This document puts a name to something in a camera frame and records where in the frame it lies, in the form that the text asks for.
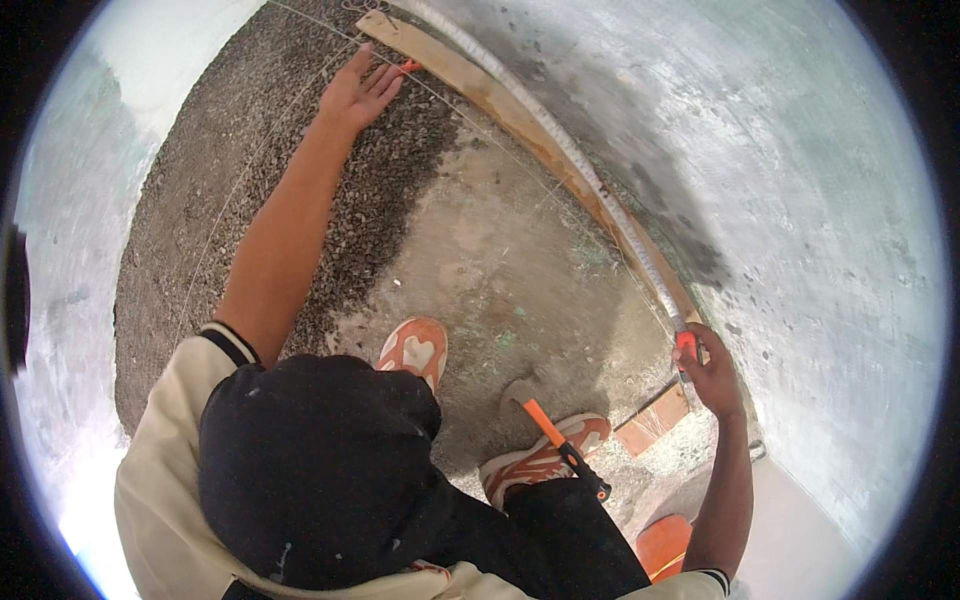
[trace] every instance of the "black sleeve trim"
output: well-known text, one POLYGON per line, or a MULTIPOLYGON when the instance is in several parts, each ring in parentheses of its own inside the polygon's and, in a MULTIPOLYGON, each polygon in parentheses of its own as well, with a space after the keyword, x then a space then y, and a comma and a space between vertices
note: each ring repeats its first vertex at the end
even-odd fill
POLYGON ((717 580, 717 583, 720 584, 720 589, 723 590, 724 597, 730 596, 730 576, 728 576, 727 573, 723 572, 723 569, 698 568, 693 572, 703 573, 704 575, 709 575, 713 579, 717 580))
POLYGON ((240 335, 239 333, 237 333, 237 332, 233 329, 233 327, 229 326, 228 324, 224 323, 223 321, 213 321, 212 323, 216 323, 216 324, 219 325, 220 327, 222 327, 222 328, 226 329, 227 331, 229 331, 230 333, 232 333, 232 334, 233 334, 233 337, 235 337, 235 338, 237 339, 237 342, 240 342, 241 344, 243 344, 243 347, 246 348, 246 349, 247 349, 247 352, 250 353, 250 356, 253 357, 253 362, 256 363, 257 365, 260 364, 260 356, 259 356, 259 354, 256 353, 256 350, 253 349, 253 346, 251 346, 251 345, 247 342, 247 340, 243 339, 243 337, 241 337, 241 335, 240 335))
POLYGON ((233 364, 237 367, 243 367, 244 365, 250 364, 250 361, 247 359, 247 355, 244 354, 240 348, 235 346, 226 335, 217 331, 216 329, 204 329, 200 332, 200 336, 216 344, 217 348, 221 349, 227 356, 229 356, 230 360, 232 360, 233 364))

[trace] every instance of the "person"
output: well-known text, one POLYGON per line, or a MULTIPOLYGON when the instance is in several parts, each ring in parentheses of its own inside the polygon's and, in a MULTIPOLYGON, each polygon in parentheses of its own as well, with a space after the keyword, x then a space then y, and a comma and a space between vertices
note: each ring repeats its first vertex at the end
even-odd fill
MULTIPOLYGON (((442 325, 400 324, 376 367, 350 356, 278 361, 321 256, 341 167, 402 77, 364 79, 369 44, 333 78, 280 183, 240 242, 213 320, 179 343, 117 470, 115 513, 141 596, 155 598, 722 598, 753 511, 732 360, 675 350, 719 420, 713 474, 684 572, 651 586, 594 492, 545 438, 480 469, 490 504, 430 463, 442 325)), ((584 456, 596 414, 558 428, 584 456)))

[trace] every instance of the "green paint mark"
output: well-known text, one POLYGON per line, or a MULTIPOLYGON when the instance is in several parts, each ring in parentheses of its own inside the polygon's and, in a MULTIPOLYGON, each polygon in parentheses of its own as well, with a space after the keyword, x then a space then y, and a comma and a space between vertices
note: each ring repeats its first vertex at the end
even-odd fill
POLYGON ((516 339, 516 334, 511 333, 510 331, 504 331, 497 338, 499 341, 500 349, 507 349, 510 347, 510 344, 516 339))

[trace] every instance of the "shoe sole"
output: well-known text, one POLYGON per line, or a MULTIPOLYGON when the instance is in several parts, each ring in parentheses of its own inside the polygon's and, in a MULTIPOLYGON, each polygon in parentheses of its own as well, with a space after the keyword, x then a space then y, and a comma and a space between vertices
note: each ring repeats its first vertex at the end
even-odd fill
MULTIPOLYGON (((583 413, 580 415, 574 415, 573 417, 567 417, 566 419, 557 423, 555 426, 557 427, 558 431, 563 433, 567 427, 571 425, 575 425, 576 423, 587 420, 587 419, 606 420, 606 417, 604 417, 603 415, 598 415, 596 413, 583 413)), ((480 483, 482 485, 486 485, 487 478, 490 477, 492 474, 494 474, 498 470, 508 465, 512 465, 513 463, 522 461, 523 459, 529 456, 533 456, 547 444, 550 444, 550 438, 543 436, 539 440, 537 440, 537 443, 533 444, 528 450, 517 450, 515 452, 510 452, 508 454, 501 454, 496 458, 490 459, 480 467, 480 476, 479 476, 480 483)))

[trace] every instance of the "black pants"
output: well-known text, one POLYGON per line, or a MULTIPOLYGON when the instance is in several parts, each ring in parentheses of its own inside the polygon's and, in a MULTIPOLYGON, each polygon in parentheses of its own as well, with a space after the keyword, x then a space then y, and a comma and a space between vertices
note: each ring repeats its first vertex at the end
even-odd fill
POLYGON ((423 559, 473 563, 535 598, 616 598, 650 585, 576 478, 528 486, 505 516, 430 463, 440 407, 409 372, 296 356, 224 380, 201 419, 200 500, 257 574, 337 589, 423 559))

